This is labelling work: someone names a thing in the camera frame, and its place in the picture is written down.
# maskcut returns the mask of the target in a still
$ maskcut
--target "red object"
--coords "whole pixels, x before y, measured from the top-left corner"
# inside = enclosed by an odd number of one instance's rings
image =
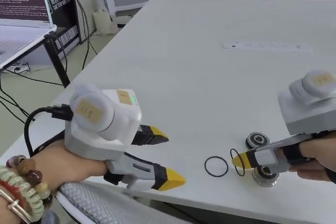
[[[21,196],[21,194],[19,192],[19,188],[18,187],[16,187],[16,186],[10,186],[7,182],[4,182],[2,180],[0,180],[0,186],[6,188],[6,190],[9,191],[10,194],[13,195],[13,197],[15,198],[15,200],[16,199],[19,200],[19,205],[21,207],[24,207],[24,201],[22,199],[22,196]]]

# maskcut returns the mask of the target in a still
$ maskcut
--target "o-ring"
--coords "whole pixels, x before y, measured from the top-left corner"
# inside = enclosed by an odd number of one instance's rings
[[[244,165],[244,163],[243,163],[242,157],[240,156],[240,154],[237,152],[236,149],[232,148],[232,149],[230,150],[231,159],[233,159],[232,151],[234,151],[234,152],[237,153],[237,155],[238,155],[238,157],[239,157],[239,159],[240,159],[241,165],[243,166],[243,173],[242,173],[242,174],[239,173],[239,171],[238,171],[238,169],[237,169],[237,166],[235,166],[236,173],[237,173],[240,177],[244,177],[244,176],[245,176],[245,165]]]
[[[225,163],[225,165],[226,165],[226,171],[225,171],[223,174],[220,174],[220,175],[212,174],[212,173],[209,172],[209,170],[206,168],[206,163],[207,163],[210,159],[213,159],[213,158],[220,159],[220,160],[222,160],[222,161]],[[226,160],[223,159],[222,157],[212,156],[212,157],[209,157],[209,158],[204,162],[204,169],[205,169],[205,171],[206,171],[209,175],[211,175],[211,176],[213,176],[213,177],[215,177],[215,178],[220,178],[220,177],[223,177],[225,174],[227,174],[227,172],[229,171],[229,166],[228,166]]]

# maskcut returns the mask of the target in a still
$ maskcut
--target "hand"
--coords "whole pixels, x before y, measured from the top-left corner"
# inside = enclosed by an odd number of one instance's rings
[[[56,141],[36,154],[36,169],[43,174],[43,181],[55,191],[66,182],[80,182],[91,176],[102,176],[107,168],[103,161],[95,161],[68,152],[63,141]]]
[[[336,172],[336,132],[322,139],[305,141],[299,147],[304,157],[314,160],[291,167],[289,171],[305,179],[330,181],[326,168]]]

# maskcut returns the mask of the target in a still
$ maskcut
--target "table surface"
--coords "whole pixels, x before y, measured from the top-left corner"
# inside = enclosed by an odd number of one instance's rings
[[[67,102],[79,83],[135,90],[142,123],[170,141],[129,152],[176,170],[187,183],[165,192],[117,187],[126,193],[277,223],[332,224],[334,184],[285,173],[275,187],[262,188],[230,163],[226,176],[211,177],[204,161],[218,155],[229,162],[229,150],[244,151],[250,132],[271,141],[288,136],[277,94],[313,68],[333,70],[335,13],[334,1],[150,1],[55,101]],[[309,44],[313,53],[223,49],[225,41]],[[33,147],[63,128],[40,116],[30,129]],[[24,146],[21,137],[1,161],[27,153]]]

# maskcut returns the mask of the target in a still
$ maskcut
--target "black poster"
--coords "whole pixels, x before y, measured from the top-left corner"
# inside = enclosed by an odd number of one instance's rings
[[[59,36],[59,40],[66,48],[78,38],[77,13],[75,0],[48,0],[51,18],[58,28],[65,28]],[[61,45],[56,42],[58,52]]]

